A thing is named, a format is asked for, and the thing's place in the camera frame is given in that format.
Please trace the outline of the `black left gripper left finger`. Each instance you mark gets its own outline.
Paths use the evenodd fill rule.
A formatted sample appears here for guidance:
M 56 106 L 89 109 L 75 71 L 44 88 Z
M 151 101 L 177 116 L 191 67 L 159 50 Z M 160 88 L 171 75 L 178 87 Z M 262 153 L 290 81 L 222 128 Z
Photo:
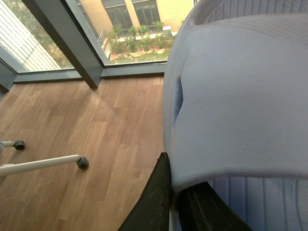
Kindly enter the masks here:
M 139 200 L 121 224 L 120 231 L 169 230 L 171 171 L 167 153 L 162 152 Z

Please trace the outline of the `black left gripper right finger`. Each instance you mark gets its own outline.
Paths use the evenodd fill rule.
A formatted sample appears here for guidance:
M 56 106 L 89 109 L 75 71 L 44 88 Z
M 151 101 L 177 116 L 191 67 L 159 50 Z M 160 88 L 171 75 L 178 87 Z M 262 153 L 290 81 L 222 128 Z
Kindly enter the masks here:
M 180 193 L 178 213 L 183 231 L 251 230 L 208 182 L 196 184 Z

